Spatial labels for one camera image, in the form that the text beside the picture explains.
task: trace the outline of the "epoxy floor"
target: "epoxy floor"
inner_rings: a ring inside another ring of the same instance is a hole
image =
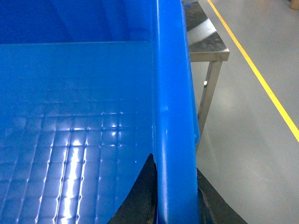
[[[299,126],[299,11],[287,0],[213,0]],[[299,223],[299,143],[207,0],[199,0],[230,49],[197,153],[197,165],[248,224]],[[192,63],[197,104],[207,63]]]

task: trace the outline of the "metal tabletop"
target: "metal tabletop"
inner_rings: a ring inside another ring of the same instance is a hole
[[[227,61],[229,49],[200,4],[183,1],[191,62]]]
[[[198,112],[199,131],[202,134],[221,65],[228,60],[229,49],[196,0],[183,0],[182,3],[185,9],[190,61],[210,62]]]

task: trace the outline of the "steel table leg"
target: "steel table leg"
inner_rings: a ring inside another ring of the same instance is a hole
[[[202,135],[202,132],[204,130],[207,114],[210,109],[210,105],[212,102],[212,97],[218,80],[221,65],[222,62],[209,63],[209,68],[207,70],[206,81],[204,83],[204,90],[202,93],[202,97],[199,105],[199,112],[198,112],[200,135]]]

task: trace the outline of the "blue plastic bin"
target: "blue plastic bin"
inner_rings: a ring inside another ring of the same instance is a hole
[[[158,223],[199,223],[180,0],[3,0],[0,55],[1,224],[106,224],[150,153]]]

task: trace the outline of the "blue plastic wall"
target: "blue plastic wall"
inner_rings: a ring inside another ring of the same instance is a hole
[[[0,43],[151,40],[151,1],[3,0]]]

